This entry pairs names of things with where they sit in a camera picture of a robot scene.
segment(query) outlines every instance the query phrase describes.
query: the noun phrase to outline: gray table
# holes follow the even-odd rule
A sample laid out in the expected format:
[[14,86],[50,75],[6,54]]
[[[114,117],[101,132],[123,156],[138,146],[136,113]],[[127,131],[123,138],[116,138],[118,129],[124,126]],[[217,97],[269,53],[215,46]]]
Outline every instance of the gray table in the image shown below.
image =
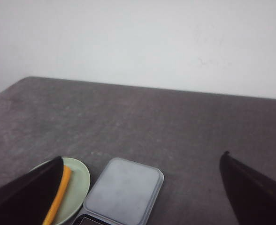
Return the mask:
[[218,168],[226,150],[276,180],[276,100],[36,77],[0,94],[0,186],[57,155],[95,182],[122,157],[165,175],[149,225],[238,224]]

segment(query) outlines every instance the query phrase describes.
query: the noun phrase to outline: gray countertop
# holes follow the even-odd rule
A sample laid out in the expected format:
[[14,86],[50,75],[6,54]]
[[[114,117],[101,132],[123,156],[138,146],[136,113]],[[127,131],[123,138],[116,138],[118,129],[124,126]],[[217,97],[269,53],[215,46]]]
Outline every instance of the gray countertop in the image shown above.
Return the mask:
[[226,151],[276,180],[276,100],[28,77],[0,93],[0,186],[55,156],[114,157],[165,176],[149,225],[238,224]]

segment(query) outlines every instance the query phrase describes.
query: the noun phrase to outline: table surface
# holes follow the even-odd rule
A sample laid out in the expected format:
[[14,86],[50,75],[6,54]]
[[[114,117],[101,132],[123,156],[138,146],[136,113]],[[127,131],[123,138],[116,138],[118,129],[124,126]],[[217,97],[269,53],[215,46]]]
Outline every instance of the table surface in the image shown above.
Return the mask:
[[276,100],[28,77],[0,93],[0,186],[55,156],[92,183],[114,157],[165,176],[149,225],[238,224],[226,151],[276,180]]

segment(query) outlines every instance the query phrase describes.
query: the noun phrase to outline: black object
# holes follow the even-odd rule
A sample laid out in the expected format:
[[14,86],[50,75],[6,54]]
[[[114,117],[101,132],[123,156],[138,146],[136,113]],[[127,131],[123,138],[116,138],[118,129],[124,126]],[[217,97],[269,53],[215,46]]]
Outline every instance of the black object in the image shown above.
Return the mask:
[[41,225],[57,194],[63,160],[56,157],[0,187],[0,225]]
[[81,215],[75,219],[72,225],[110,225],[90,215]]
[[241,225],[276,224],[276,182],[225,152],[220,171],[228,198]]

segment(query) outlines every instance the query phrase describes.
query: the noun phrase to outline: orange strip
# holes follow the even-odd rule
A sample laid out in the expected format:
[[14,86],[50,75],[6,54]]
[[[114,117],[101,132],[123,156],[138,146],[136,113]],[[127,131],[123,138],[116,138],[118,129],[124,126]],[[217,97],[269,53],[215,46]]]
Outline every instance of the orange strip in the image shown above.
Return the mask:
[[68,166],[64,165],[63,175],[62,175],[62,179],[60,182],[60,186],[59,186],[57,195],[55,196],[54,201],[53,201],[42,225],[50,225],[53,222],[54,217],[57,214],[57,211],[58,211],[61,201],[63,199],[64,193],[66,191],[66,187],[68,185],[70,175],[71,175],[71,169]]

